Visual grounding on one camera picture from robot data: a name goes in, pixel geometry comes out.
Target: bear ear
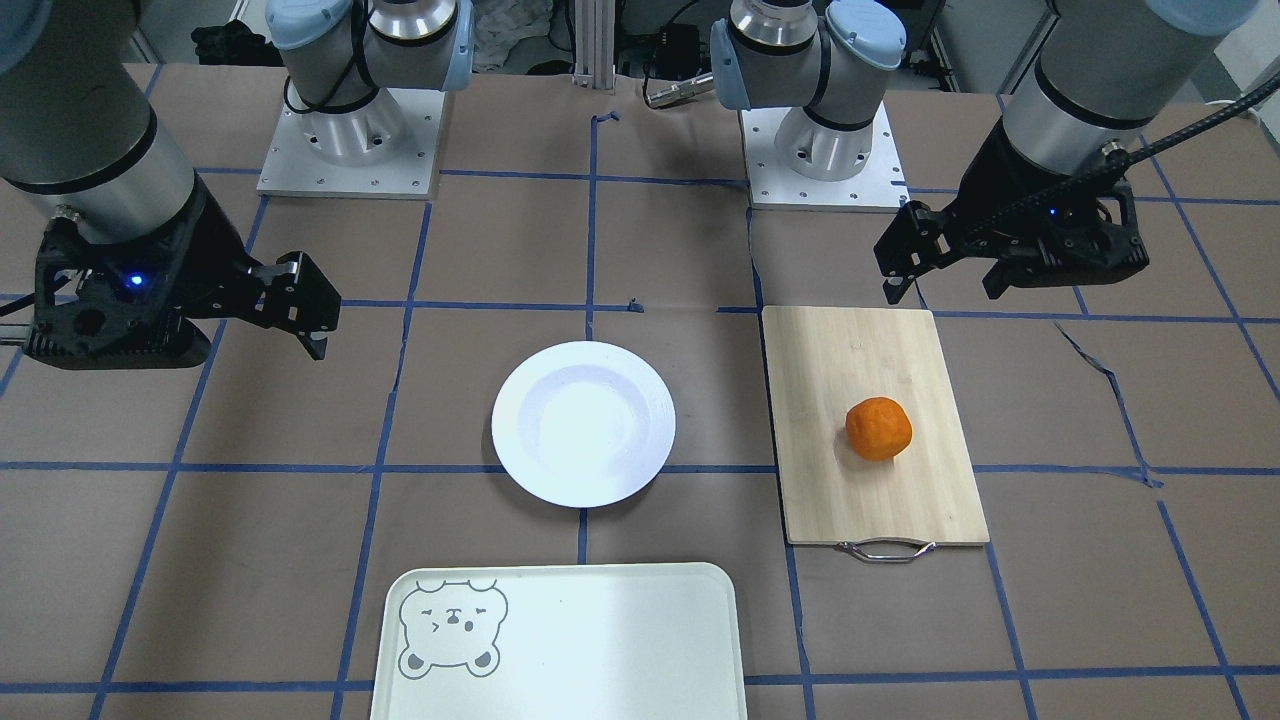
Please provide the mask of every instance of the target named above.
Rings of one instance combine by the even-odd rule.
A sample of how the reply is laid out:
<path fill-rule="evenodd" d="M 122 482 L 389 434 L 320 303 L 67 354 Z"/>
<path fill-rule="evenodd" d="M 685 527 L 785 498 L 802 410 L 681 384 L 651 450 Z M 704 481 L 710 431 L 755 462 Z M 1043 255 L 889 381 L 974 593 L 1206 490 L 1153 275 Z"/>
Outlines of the bear ear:
<path fill-rule="evenodd" d="M 404 675 L 410 680 L 417 680 L 431 670 L 431 665 L 429 662 L 417 655 L 413 655 L 411 648 L 407 647 L 404 648 L 404 652 L 401 652 L 397 665 L 399 666 L 401 675 Z"/>
<path fill-rule="evenodd" d="M 498 669 L 499 660 L 502 660 L 502 653 L 498 652 L 498 646 L 490 644 L 474 660 L 467 661 L 467 671 L 476 678 L 493 675 L 493 671 Z"/>

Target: white tray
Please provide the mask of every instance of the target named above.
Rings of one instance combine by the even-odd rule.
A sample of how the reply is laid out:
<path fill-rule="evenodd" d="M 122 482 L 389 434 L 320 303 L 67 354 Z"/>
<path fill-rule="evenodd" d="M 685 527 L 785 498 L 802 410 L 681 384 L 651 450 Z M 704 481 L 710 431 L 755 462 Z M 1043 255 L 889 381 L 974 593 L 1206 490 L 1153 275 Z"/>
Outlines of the white tray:
<path fill-rule="evenodd" d="M 659 717 L 746 717 L 714 565 L 411 570 L 387 593 L 374 720 Z"/>

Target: cutting board handle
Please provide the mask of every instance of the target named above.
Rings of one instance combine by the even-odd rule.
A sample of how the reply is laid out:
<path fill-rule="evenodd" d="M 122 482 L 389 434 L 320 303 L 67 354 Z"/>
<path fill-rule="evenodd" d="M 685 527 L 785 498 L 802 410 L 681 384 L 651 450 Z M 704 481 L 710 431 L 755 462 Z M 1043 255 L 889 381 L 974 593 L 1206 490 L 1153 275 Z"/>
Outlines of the cutting board handle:
<path fill-rule="evenodd" d="M 924 557 L 925 555 L 928 555 L 929 552 L 932 552 L 938 547 L 938 543 L 936 542 L 914 542 L 914 541 L 900 541 L 900 539 L 872 541 L 872 542 L 874 542 L 876 544 L 882 544 L 882 543 L 901 544 L 904 547 L 914 550 L 914 552 L 911 555 L 872 555 L 865 550 L 863 550 L 861 546 L 858 544 L 856 542 L 842 542 L 836 546 L 836 550 L 841 552 L 847 552 L 849 555 L 852 555 L 854 557 L 861 560 L 863 562 L 910 562 L 918 557 Z"/>

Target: brown table surface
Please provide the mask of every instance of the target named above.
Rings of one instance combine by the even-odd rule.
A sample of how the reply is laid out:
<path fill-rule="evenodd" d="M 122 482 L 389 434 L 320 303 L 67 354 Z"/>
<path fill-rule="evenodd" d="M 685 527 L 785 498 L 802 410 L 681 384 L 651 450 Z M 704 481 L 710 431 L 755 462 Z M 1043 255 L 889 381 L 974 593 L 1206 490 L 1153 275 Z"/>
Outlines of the brown table surface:
<path fill-rule="evenodd" d="M 924 278 L 904 305 L 937 314 L 992 542 L 869 566 L 783 541 L 756 310 L 882 306 L 888 215 L 750 217 L 733 114 L 563 77 L 475 77 L 430 205 L 268 201 L 283 70 L 131 72 L 255 254 L 306 249 L 347 306 L 323 363 L 243 323 L 204 323 L 189 370 L 0 350 L 0 717 L 367 717 L 402 571 L 682 560 L 733 579 L 753 719 L 1280 716 L 1280 160 L 1249 120 L 1130 173 L 1128 282 Z M 946 202 L 997 99 L 887 105 Z M 0 292 L 41 227 L 0 187 Z M 521 491 L 486 427 L 522 359 L 582 338 L 678 413 L 664 471 L 590 512 Z"/>

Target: wooden cutting board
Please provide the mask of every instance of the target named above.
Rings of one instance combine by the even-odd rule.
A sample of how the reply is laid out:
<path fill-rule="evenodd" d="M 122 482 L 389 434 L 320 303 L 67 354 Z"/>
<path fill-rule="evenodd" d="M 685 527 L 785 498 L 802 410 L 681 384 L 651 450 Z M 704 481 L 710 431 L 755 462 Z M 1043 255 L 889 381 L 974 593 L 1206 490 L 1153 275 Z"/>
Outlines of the wooden cutting board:
<path fill-rule="evenodd" d="M 765 307 L 769 402 L 787 537 L 797 544 L 989 539 L 933 314 Z M 896 400 L 911 445 L 886 462 L 859 457 L 845 414 Z"/>

